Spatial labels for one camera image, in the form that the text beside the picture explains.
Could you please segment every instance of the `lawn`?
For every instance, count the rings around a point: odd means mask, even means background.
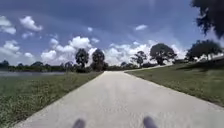
[[[99,74],[0,77],[0,128],[26,119]]]
[[[223,61],[216,61],[128,73],[224,107],[223,67]]]

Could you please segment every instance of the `distant tree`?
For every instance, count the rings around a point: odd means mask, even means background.
[[[209,55],[212,58],[213,54],[217,55],[219,53],[222,53],[222,48],[218,43],[214,42],[213,40],[198,40],[195,44],[192,45],[191,49],[188,50],[186,57],[192,60],[192,58],[200,58],[201,56],[205,55],[208,60]]]
[[[126,65],[127,65],[126,62],[122,62],[122,63],[121,63],[121,67],[125,67]]]
[[[85,49],[79,49],[75,56],[76,63],[81,64],[81,68],[85,68],[85,64],[89,61],[89,54]]]
[[[73,68],[73,62],[69,61],[69,62],[65,63],[66,71],[72,71],[72,68]]]
[[[146,54],[143,51],[138,51],[137,54],[135,54],[135,56],[131,58],[131,61],[136,62],[137,64],[139,64],[139,67],[141,67],[144,60],[146,59]]]
[[[104,62],[104,64],[103,64],[103,70],[105,71],[105,70],[107,70],[108,69],[108,67],[109,67],[109,64],[108,63],[106,63],[106,62]]]
[[[100,49],[97,49],[92,54],[92,60],[93,60],[92,66],[95,67],[95,70],[101,71],[104,66],[104,60],[105,60],[104,53]]]
[[[156,60],[159,65],[164,65],[164,60],[175,59],[177,54],[169,46],[159,43],[151,48],[150,56],[151,60]]]
[[[4,68],[9,67],[9,62],[7,60],[2,61],[1,66]]]
[[[224,0],[192,0],[192,7],[199,8],[196,21],[204,34],[212,29],[218,38],[224,36]]]
[[[24,65],[22,63],[19,63],[16,68],[18,70],[24,70]]]
[[[47,71],[51,71],[51,65],[45,64],[44,67]]]
[[[31,70],[36,72],[42,72],[44,69],[44,64],[40,61],[36,61],[35,63],[31,64]]]

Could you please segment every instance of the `paved path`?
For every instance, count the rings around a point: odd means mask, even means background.
[[[224,128],[224,109],[123,72],[105,72],[15,128]]]

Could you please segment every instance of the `palm tree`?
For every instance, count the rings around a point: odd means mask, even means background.
[[[93,53],[92,59],[93,59],[92,67],[94,67],[94,69],[98,71],[101,71],[104,66],[104,60],[105,60],[104,53],[100,49],[97,49]]]
[[[86,52],[85,49],[81,48],[76,53],[75,59],[77,64],[81,64],[81,67],[85,68],[85,64],[87,64],[89,61],[89,54]]]

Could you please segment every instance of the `water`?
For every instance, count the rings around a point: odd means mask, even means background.
[[[1,76],[45,76],[45,75],[63,75],[64,72],[8,72],[0,71]]]

